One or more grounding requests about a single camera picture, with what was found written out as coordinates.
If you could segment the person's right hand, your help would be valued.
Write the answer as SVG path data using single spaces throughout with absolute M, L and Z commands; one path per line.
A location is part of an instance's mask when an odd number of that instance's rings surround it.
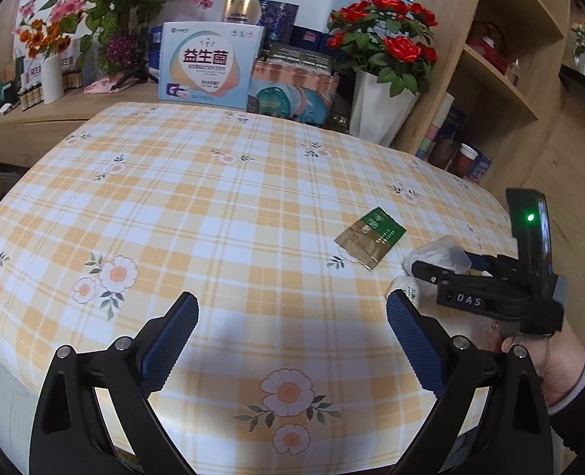
M 585 346 L 568 321 L 562 330 L 548 338 L 506 338 L 500 345 L 508 352 L 514 344 L 521 344 L 529 352 L 541 380 L 545 403 L 554 407 L 576 387 L 585 368 Z

